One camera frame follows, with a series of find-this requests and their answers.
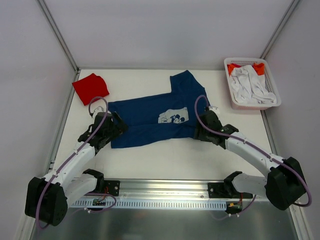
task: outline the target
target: white table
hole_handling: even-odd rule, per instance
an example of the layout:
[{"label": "white table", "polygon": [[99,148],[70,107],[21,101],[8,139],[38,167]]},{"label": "white table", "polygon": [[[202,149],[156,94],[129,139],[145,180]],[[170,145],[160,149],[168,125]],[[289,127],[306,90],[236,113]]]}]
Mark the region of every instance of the white table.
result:
[{"label": "white table", "polygon": [[[108,87],[108,102],[140,98],[171,92],[170,76],[183,70],[82,70],[79,79],[94,73]],[[205,87],[213,106],[218,107],[222,125],[231,124],[255,143],[270,150],[260,111],[231,108],[224,71],[191,70],[195,79]],[[92,104],[92,110],[104,102]],[[78,137],[88,129],[93,119],[75,93],[57,152],[56,168],[70,154]],[[232,152],[209,142],[193,139],[169,139],[149,145],[122,149],[105,146],[85,167],[104,173],[105,178],[223,180],[234,171],[262,176],[257,169]]]}]

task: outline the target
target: white plastic basket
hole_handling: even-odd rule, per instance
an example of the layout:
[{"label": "white plastic basket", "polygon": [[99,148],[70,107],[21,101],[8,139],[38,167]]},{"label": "white plastic basket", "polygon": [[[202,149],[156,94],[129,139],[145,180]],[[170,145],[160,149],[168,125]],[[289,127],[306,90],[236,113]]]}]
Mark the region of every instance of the white plastic basket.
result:
[{"label": "white plastic basket", "polygon": [[[264,63],[264,77],[265,77],[265,88],[268,90],[270,93],[274,93],[276,96],[276,103],[274,104],[248,104],[248,103],[239,103],[235,100],[235,96],[233,94],[233,90],[231,87],[231,78],[228,73],[228,64],[238,64],[241,67],[246,66],[246,65],[253,65],[254,63],[260,64]],[[228,57],[224,60],[224,68],[225,68],[225,73],[226,73],[226,78],[229,86],[229,95],[231,98],[231,106],[233,109],[238,109],[238,110],[266,110],[270,107],[277,107],[281,104],[281,98],[279,96],[279,92],[277,89],[277,86],[275,84],[275,80],[272,77],[270,68],[268,63],[260,58],[249,58],[249,57]]]}]

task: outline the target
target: navy blue shirt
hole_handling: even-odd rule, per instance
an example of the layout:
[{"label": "navy blue shirt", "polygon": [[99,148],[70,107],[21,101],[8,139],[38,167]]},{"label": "navy blue shirt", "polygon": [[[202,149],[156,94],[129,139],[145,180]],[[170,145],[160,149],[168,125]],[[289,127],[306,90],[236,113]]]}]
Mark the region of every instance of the navy blue shirt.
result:
[{"label": "navy blue shirt", "polygon": [[[171,92],[109,103],[128,130],[111,141],[113,149],[138,147],[167,139],[193,138],[197,118],[195,101],[206,91],[187,70],[170,77]],[[197,111],[204,113],[206,101],[199,100]]]}]

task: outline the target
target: white towel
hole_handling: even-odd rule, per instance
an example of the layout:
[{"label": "white towel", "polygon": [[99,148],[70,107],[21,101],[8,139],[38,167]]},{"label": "white towel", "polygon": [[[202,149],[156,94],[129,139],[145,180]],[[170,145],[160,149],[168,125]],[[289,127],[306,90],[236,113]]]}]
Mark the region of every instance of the white towel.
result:
[{"label": "white towel", "polygon": [[234,68],[230,78],[234,99],[238,103],[277,103],[276,96],[266,89],[265,75],[258,75],[251,65]]}]

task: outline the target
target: gray floor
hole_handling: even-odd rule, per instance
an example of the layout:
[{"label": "gray floor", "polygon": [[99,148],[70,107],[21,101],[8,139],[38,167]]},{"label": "gray floor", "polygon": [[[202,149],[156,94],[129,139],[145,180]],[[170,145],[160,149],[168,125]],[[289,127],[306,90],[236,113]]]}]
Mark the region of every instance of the gray floor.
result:
[{"label": "gray floor", "polygon": [[289,211],[255,202],[239,218],[222,221],[224,212],[207,210],[112,209],[99,214],[80,211],[58,226],[33,234],[33,240],[296,240]]}]

